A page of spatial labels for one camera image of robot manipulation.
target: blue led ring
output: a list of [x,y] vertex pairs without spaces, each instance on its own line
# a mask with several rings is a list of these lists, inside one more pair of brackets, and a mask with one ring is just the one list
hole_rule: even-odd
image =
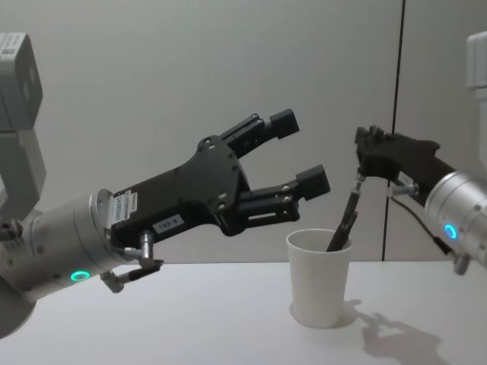
[[458,237],[457,230],[455,229],[453,224],[445,224],[444,232],[451,240],[455,240]]

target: white label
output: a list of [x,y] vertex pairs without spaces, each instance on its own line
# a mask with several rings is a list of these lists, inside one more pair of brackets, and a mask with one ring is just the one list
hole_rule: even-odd
[[125,220],[125,196],[119,195],[113,198],[112,205],[112,224],[119,223]]
[[183,225],[184,221],[179,214],[173,215],[163,221],[157,222],[153,224],[152,227],[155,229],[157,233],[163,233],[167,230],[172,230],[180,225]]
[[134,211],[137,211],[137,198],[138,198],[137,192],[134,192],[133,194],[130,195],[130,198],[129,198],[129,217],[130,217],[131,213],[133,213]]
[[130,214],[137,211],[138,195],[127,190],[125,194],[113,198],[112,224],[117,224],[130,218]]
[[402,182],[404,185],[412,185],[414,184],[414,180],[407,176],[403,171],[401,171],[397,177],[397,179]]

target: gray wall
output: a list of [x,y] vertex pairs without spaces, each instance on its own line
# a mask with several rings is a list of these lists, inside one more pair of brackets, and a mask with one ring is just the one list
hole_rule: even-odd
[[[391,0],[3,0],[2,29],[32,36],[45,91],[39,208],[123,189],[182,164],[201,138],[254,111],[291,107],[302,132],[245,157],[250,183],[283,183],[323,163],[333,193],[303,202],[296,224],[232,239],[200,227],[157,246],[168,262],[286,260],[288,233],[338,224],[356,128],[391,127],[399,19]],[[385,183],[365,190],[354,259],[377,260]]]

